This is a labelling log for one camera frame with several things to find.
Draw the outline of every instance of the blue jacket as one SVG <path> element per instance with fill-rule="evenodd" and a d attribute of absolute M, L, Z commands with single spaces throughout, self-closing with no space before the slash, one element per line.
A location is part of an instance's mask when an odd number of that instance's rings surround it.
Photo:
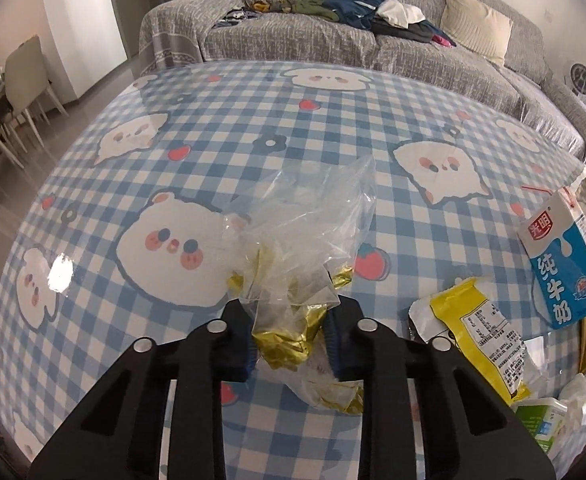
<path fill-rule="evenodd" d="M 347 23 L 362 30 L 371 29 L 375 11 L 384 0 L 324 0 L 323 7 L 333 10 L 340 23 Z"/>

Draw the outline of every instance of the nutrition label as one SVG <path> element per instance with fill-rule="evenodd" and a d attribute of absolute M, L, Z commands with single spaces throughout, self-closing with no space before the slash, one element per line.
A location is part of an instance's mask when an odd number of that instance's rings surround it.
<path fill-rule="evenodd" d="M 460 320 L 480 351 L 496 366 L 509 393 L 513 395 L 524 368 L 522 338 L 488 300 Z"/>

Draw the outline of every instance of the red logo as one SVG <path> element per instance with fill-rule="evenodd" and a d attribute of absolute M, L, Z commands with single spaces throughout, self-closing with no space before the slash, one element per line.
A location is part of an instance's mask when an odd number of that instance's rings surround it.
<path fill-rule="evenodd" d="M 543 211 L 542 214 L 529 225 L 529 234 L 534 240 L 542 240 L 542 238 L 549 234 L 552 227 L 553 222 L 551 222 L 551 217 L 546 211 Z"/>

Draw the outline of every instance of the fan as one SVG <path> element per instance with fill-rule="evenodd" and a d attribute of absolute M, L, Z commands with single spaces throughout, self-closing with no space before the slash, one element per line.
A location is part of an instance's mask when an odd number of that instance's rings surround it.
<path fill-rule="evenodd" d="M 564 82 L 571 91 L 582 99 L 586 100 L 586 66 L 582 63 L 571 63 Z"/>

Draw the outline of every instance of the pink cloth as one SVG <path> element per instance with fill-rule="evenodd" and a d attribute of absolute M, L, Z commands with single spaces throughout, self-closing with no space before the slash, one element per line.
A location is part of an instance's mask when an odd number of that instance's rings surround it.
<path fill-rule="evenodd" d="M 441 44 L 442 46 L 453 46 L 451 44 L 451 41 L 446 40 L 445 38 L 438 36 L 437 34 L 434 34 L 431 40 L 435 41 L 435 43 Z"/>

